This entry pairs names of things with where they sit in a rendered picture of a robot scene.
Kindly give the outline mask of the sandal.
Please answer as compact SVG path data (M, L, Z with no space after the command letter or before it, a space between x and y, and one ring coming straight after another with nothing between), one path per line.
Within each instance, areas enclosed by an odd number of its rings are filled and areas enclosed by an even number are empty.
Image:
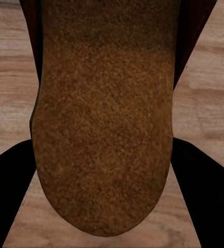
M217 0L19 0L39 88L29 121L45 197L113 237L166 184L175 86Z

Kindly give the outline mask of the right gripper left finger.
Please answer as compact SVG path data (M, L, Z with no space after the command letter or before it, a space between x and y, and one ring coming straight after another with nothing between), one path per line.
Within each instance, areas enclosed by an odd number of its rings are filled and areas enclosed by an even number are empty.
M33 146L27 140L0 155L0 248L36 171Z

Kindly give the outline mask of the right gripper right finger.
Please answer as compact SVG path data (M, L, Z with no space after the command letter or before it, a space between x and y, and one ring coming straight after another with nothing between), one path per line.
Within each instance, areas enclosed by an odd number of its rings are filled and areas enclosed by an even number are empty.
M224 248L224 167L175 137L171 164L202 248Z

